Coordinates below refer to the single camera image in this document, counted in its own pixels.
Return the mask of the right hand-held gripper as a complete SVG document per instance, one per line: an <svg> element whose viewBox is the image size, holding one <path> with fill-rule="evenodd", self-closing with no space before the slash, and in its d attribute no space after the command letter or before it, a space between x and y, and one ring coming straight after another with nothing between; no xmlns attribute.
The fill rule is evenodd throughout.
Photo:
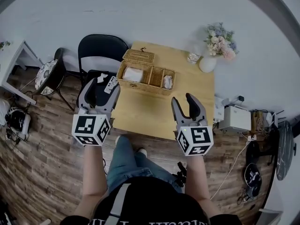
<svg viewBox="0 0 300 225"><path fill-rule="evenodd" d="M214 145L212 126L207 125L206 109L192 94L186 93L189 116L185 116L178 100L173 97L171 107L176 121L176 141L184 155L204 156Z"/></svg>

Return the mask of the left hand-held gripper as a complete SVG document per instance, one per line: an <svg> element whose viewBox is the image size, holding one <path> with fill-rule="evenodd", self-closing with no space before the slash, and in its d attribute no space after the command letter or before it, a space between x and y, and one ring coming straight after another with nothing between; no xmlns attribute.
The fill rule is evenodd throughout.
<svg viewBox="0 0 300 225"><path fill-rule="evenodd" d="M118 84L110 94L100 89L96 92L97 84L97 78L93 78L83 87L78 97L78 114L73 116L72 136L83 146L103 145L111 130L110 115L120 95Z"/></svg>

